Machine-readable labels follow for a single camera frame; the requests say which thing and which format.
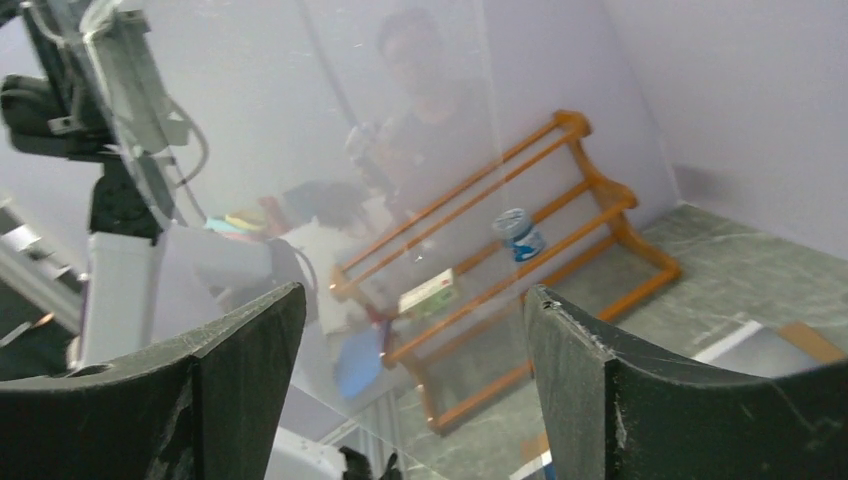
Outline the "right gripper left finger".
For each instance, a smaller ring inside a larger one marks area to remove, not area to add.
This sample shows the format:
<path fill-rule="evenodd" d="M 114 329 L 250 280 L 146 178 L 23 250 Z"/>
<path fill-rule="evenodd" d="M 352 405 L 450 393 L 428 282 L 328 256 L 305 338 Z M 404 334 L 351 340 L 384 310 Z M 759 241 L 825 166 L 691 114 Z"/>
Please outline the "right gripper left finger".
<path fill-rule="evenodd" d="M 261 479 L 306 316 L 281 286 L 137 352 L 1 386 L 5 479 Z"/>

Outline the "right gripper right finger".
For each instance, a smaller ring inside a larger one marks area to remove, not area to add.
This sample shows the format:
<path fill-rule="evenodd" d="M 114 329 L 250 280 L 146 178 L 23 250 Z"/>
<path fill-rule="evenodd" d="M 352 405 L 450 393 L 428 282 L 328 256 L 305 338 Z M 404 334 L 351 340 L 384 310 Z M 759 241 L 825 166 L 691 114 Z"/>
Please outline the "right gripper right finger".
<path fill-rule="evenodd" d="M 847 364 L 776 378 L 705 364 L 537 285 L 528 351 L 559 479 L 843 479 Z"/>

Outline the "clear acrylic sheet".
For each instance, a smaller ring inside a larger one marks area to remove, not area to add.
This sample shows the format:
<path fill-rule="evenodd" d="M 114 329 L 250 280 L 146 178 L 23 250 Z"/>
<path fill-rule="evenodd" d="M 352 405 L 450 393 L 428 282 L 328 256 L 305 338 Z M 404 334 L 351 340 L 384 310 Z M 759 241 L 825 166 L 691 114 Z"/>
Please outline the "clear acrylic sheet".
<path fill-rule="evenodd" d="M 514 272 L 489 224 L 501 180 L 490 49 L 479 1 L 118 1 L 142 10 L 166 88 L 202 130 L 174 149 L 192 227 L 228 237 L 261 209 L 267 232 L 303 253 L 307 340 L 296 384 L 379 436 L 376 400 L 399 399 L 412 454 L 497 456 L 543 428 L 519 332 Z M 459 297 L 423 319 L 402 294 L 447 269 Z"/>

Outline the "printed photo of people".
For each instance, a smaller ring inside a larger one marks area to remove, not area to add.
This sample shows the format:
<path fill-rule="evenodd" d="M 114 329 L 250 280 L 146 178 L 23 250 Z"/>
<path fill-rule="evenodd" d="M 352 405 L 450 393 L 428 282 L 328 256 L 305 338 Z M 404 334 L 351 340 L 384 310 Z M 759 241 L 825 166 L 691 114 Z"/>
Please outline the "printed photo of people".
<path fill-rule="evenodd" d="M 776 330 L 756 321 L 701 350 L 692 359 L 714 367 L 760 377 L 778 377 L 819 366 L 820 363 Z M 511 480 L 554 479 L 554 466 L 544 433 L 522 445 L 523 464 Z"/>

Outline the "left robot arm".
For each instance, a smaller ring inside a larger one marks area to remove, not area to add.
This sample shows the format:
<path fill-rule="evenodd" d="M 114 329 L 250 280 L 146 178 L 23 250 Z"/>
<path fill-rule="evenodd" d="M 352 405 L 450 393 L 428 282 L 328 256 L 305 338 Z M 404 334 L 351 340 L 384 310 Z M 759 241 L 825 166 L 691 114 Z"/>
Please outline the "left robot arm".
<path fill-rule="evenodd" d="M 1 85 L 1 118 L 19 151 L 97 164 L 88 221 L 88 280 L 75 372 L 153 341 L 161 264 L 178 245 L 200 278 L 249 312 L 273 290 L 315 275 L 281 239 L 245 242 L 192 227 L 174 149 L 203 133 L 166 88 L 140 9 L 118 1 L 12 1 L 43 68 Z"/>

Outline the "brown backing board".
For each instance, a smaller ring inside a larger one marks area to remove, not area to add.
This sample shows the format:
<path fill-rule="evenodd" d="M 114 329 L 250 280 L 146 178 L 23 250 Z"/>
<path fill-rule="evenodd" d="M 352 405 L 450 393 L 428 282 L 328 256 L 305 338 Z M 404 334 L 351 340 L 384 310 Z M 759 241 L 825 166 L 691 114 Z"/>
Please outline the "brown backing board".
<path fill-rule="evenodd" d="M 795 322 L 777 330 L 778 335 L 822 364 L 831 364 L 847 359 L 847 354 L 821 335 L 817 330 L 802 322 Z"/>

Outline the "blue white round can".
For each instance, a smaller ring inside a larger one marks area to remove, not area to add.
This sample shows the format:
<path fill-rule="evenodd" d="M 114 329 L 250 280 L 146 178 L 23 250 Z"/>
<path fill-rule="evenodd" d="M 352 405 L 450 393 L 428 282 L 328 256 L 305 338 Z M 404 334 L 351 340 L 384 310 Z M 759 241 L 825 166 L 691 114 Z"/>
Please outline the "blue white round can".
<path fill-rule="evenodd" d="M 493 221 L 492 230 L 516 263 L 527 262 L 546 248 L 541 232 L 524 209 L 513 208 L 503 212 Z"/>

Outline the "small white green box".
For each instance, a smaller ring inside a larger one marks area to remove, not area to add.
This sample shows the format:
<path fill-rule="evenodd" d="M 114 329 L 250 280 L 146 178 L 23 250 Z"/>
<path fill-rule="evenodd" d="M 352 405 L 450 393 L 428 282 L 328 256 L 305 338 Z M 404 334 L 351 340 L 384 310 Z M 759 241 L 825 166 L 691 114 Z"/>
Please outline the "small white green box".
<path fill-rule="evenodd" d="M 458 297 L 454 271 L 447 269 L 402 294 L 398 301 L 398 314 L 406 318 L 423 319 L 440 312 Z"/>

